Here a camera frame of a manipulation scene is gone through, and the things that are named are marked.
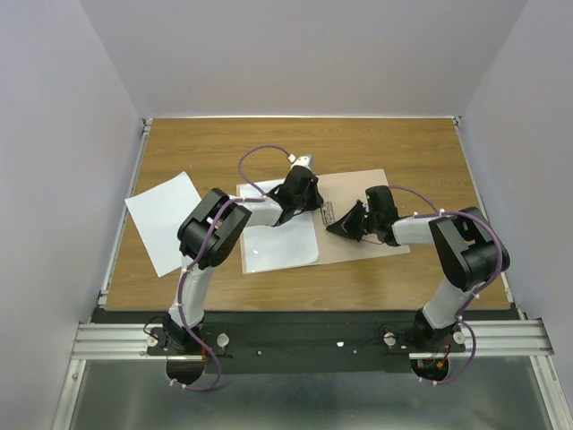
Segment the metal folder clip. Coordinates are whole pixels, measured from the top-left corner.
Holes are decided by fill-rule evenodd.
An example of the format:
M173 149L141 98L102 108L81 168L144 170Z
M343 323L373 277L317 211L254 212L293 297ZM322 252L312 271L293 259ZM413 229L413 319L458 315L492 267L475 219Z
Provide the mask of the metal folder clip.
M325 226L332 225L337 221L332 202L326 201L321 205L321 218Z

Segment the beige file folder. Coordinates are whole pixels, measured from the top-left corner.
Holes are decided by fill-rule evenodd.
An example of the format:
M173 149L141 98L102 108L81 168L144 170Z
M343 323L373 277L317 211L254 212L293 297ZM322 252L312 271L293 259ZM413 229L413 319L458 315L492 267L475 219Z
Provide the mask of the beige file folder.
M319 176L319 192L324 202L332 202L337 220L347 213L356 201L365 200L365 190L375 185L386 185L382 169L327 174ZM363 259L408 254L408 246L382 245L374 235L356 242L329 233L321 218L321 210L310 212L319 246L318 261L310 265L325 265Z

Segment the white paper sheet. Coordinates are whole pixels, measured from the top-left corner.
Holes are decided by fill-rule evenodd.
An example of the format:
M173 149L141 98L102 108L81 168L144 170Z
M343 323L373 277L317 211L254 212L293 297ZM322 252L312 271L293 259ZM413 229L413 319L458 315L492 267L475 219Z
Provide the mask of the white paper sheet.
M159 278L181 266L177 231L201 201L186 172L124 200Z
M244 200L242 205L252 212L240 241L244 274L302 267L318 261L319 246L310 212L295 215L277 227L266 224L278 218L280 206L269 197L261 198L261 192L281 183L275 179L236 187L237 196Z

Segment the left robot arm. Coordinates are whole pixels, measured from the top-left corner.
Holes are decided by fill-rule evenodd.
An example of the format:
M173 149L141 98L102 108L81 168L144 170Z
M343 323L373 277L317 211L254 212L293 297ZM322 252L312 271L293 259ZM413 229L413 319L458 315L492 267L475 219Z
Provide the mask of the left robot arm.
M162 321L168 344L192 352L204 317L214 269L231 254L246 228L278 228L323 204L319 178L308 167L291 167L284 181L257 197L234 197L211 189L177 231L182 272L173 304Z

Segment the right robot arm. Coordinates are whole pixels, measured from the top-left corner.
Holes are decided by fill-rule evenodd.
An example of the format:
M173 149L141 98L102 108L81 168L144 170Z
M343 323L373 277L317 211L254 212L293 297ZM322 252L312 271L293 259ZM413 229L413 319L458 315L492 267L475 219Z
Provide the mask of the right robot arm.
M453 334L479 293L510 266L509 252L476 207L401 217L390 186L370 187L365 196L327 231L356 242L375 235L392 247L435 247L444 278L432 299L416 312L413 325L393 331L408 347L433 350Z

